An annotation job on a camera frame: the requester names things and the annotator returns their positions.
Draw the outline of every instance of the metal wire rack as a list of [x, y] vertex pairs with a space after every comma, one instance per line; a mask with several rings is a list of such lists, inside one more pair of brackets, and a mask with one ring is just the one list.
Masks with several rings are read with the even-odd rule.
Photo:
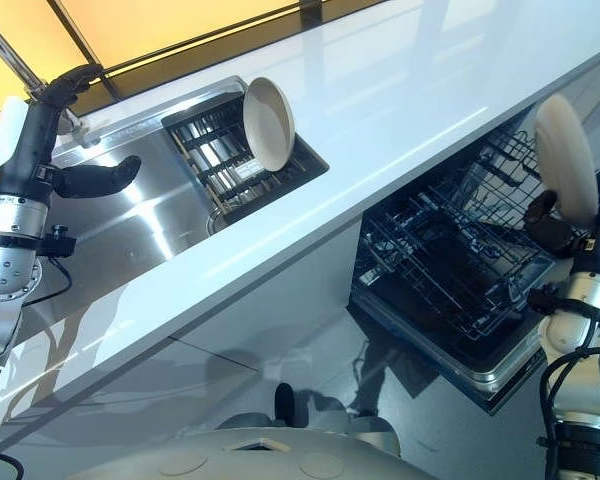
[[355, 275], [364, 286], [400, 282], [421, 300], [411, 315], [475, 340], [521, 308], [553, 262], [523, 231], [542, 189], [526, 133], [496, 130], [472, 160], [365, 215]]
[[226, 224], [236, 222], [329, 168], [296, 136], [285, 167], [277, 172], [265, 170], [254, 159], [246, 139], [243, 99], [243, 94], [213, 99], [162, 121]]

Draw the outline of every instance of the dishwasher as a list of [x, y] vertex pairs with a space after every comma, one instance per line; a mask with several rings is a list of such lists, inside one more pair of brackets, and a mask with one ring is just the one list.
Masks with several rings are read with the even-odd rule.
[[520, 119], [364, 213], [351, 290], [490, 414], [545, 361], [526, 296], [554, 261], [523, 229], [543, 187]]

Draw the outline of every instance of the white countertop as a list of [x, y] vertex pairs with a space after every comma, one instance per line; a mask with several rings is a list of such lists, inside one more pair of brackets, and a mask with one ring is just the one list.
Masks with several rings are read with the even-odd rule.
[[600, 0], [393, 0], [91, 114], [102, 125], [230, 75], [266, 76], [330, 169], [15, 347], [0, 377], [0, 426], [49, 413], [40, 400], [70, 398], [203, 321], [598, 61]]

